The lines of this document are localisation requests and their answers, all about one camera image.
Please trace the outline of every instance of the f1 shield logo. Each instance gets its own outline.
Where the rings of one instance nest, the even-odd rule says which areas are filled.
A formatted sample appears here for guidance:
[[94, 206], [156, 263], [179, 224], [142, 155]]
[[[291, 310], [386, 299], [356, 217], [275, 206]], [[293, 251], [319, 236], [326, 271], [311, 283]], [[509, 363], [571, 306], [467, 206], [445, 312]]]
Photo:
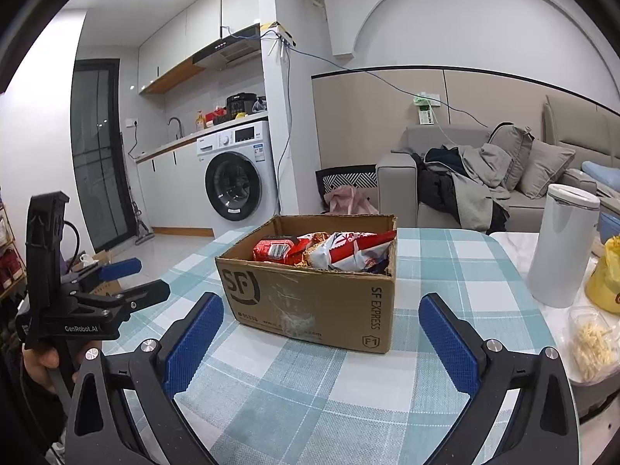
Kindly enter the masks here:
[[246, 304], [246, 306], [253, 306], [260, 302], [260, 288], [252, 271], [247, 271], [246, 274], [242, 271], [235, 271], [233, 273], [231, 270], [224, 269], [222, 276], [224, 276], [226, 281], [226, 288], [231, 292], [230, 297], [235, 301]]
[[376, 348], [379, 346], [380, 339], [375, 337], [374, 335], [364, 335], [362, 336], [362, 344], [364, 344], [367, 348]]

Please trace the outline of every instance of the blue pillow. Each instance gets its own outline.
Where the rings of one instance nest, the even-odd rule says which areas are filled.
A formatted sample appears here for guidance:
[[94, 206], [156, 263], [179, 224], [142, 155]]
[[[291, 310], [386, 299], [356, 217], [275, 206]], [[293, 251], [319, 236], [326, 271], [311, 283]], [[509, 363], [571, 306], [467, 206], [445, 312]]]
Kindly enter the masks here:
[[620, 192], [620, 169], [608, 168], [607, 166], [601, 166], [595, 162], [585, 160], [582, 163], [582, 171], [613, 190]]

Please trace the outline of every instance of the plaid tablecloth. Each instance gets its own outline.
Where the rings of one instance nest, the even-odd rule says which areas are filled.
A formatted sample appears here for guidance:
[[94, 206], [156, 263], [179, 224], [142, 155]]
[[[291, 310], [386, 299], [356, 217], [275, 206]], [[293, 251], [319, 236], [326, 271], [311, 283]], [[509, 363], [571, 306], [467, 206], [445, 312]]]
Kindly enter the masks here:
[[[248, 230], [228, 232], [164, 274], [167, 302], [134, 313], [103, 351], [134, 350], [161, 337], [204, 292], [223, 296], [214, 257]], [[251, 329], [235, 321], [224, 297], [224, 323], [188, 390], [176, 395], [220, 464], [423, 463], [467, 402], [419, 326], [418, 304], [429, 292], [482, 338], [528, 353], [554, 344], [523, 280], [491, 237], [399, 229], [397, 277], [392, 350], [385, 355]], [[506, 396], [476, 463], [493, 455], [517, 392]], [[152, 445], [135, 396], [129, 404]]]

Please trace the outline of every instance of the sofa backrest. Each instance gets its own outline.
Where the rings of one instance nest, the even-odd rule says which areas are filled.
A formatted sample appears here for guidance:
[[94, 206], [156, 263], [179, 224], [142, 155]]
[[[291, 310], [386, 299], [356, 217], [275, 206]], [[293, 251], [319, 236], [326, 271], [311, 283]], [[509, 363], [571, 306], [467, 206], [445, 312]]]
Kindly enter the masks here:
[[542, 111], [542, 137], [551, 145], [576, 151], [571, 168], [581, 169], [585, 160], [620, 167], [620, 117], [607, 110], [576, 105], [547, 95]]
[[444, 124], [441, 129], [436, 124], [409, 126], [402, 133], [394, 151], [406, 152], [410, 148], [415, 153], [423, 155], [430, 148], [440, 148], [442, 145], [482, 147], [489, 141], [490, 135], [491, 129], [480, 125]]

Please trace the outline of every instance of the kitchen counter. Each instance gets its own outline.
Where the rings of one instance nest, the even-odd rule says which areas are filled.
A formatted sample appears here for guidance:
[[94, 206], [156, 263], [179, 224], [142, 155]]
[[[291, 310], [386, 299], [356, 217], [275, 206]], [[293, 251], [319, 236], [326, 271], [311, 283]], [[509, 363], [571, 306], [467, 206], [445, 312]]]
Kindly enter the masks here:
[[144, 162], [156, 155], [160, 155], [162, 153], [169, 152], [171, 150], [175, 150], [179, 147], [184, 147], [185, 145], [191, 144], [195, 142], [201, 136], [211, 133], [217, 133], [218, 131], [222, 131], [224, 129], [229, 129], [230, 127], [240, 126], [241, 124], [250, 124], [252, 122], [261, 121], [267, 119], [267, 111], [261, 111], [258, 113], [253, 113], [252, 115], [248, 115], [243, 117], [243, 119], [234, 119], [228, 122], [223, 122], [222, 124], [217, 124], [213, 127], [208, 127], [207, 129], [203, 129], [202, 131], [197, 131], [196, 133], [191, 133], [188, 136], [184, 136], [181, 139], [171, 141], [170, 143], [166, 143], [165, 145], [161, 145], [160, 147], [155, 148], [154, 150], [150, 150], [148, 152], [141, 153], [136, 158], [136, 163]]

